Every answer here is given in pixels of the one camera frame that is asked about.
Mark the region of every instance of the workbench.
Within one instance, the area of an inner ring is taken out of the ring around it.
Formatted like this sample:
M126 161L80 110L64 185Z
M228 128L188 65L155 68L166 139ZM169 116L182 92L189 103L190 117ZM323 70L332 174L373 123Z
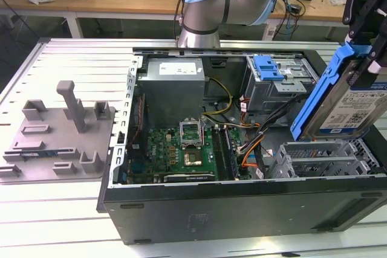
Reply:
M59 80L73 80L75 95L85 107L107 100L121 110L131 48L174 45L172 40L123 39L38 43L0 94L0 152L9 147L24 119L21 109L27 99L41 99L48 108L64 107L56 85ZM284 45L293 50L317 50L326 62L339 46L322 42L221 42L223 48L260 50L277 50ZM100 181L0 185L0 257L281 257L284 252L302 257L385 257L387 253L386 206L341 233L125 246L108 214L96 211L99 190Z
M80 18L153 19L173 20L178 0L55 0L54 2L30 3L28 0L6 0L21 16L56 16L67 20L73 38L83 37ZM332 6L328 0L303 1L306 13L299 25L341 27L344 6ZM13 12L0 1L0 15L12 16ZM264 40L272 40L276 27L285 15L285 5L278 1L267 20Z

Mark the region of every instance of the aluminum work table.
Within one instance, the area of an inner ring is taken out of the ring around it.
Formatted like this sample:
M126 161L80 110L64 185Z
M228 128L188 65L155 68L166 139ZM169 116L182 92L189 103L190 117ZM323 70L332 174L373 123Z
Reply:
M224 41L222 47L316 50L328 62L337 43ZM117 110L131 47L173 47L171 40L51 39L39 43L0 94L0 150L20 126L28 99L65 106L59 80L73 80L85 107ZM383 136L387 130L380 128ZM0 185L0 257L386 257L387 206L341 233L301 234L125 246L108 214L96 211L100 182Z

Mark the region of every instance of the desk leg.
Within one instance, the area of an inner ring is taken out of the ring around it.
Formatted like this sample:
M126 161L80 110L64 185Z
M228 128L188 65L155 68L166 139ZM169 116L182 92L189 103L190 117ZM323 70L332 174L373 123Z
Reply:
M267 19L264 36L262 40L273 40L274 34L276 33L277 26L279 25L278 19Z
M68 28L70 29L73 39L83 38L82 29L79 24L79 19L75 16L66 16Z
M10 30L12 30L15 27L9 15L0 15L0 22L5 24L5 27L7 27Z
M333 36L335 30L336 30L336 27L330 27L325 38L332 39L332 36Z
M123 21L122 21L122 19L119 19L118 26L117 26L117 31L119 33L123 33Z

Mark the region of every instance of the motherboard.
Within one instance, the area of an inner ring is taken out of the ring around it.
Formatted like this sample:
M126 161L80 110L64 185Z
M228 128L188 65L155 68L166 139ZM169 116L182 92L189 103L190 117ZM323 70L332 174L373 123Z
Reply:
M200 142L189 144L190 140ZM235 179L241 142L239 130L231 127L152 128L146 159L131 164L128 178L133 183Z

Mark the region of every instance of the wooden desk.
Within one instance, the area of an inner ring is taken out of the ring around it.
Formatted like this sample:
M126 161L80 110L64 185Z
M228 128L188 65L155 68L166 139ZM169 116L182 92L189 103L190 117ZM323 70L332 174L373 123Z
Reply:
M67 19L71 35L82 37L78 18L173 20L178 0L55 0L35 5L28 0L6 0L20 15L58 16ZM334 7L328 0L303 1L307 11L300 25L340 26L344 6ZM0 2L0 15L13 13ZM267 31L275 30L285 15L285 5L278 1L267 21ZM265 34L265 40L273 39Z

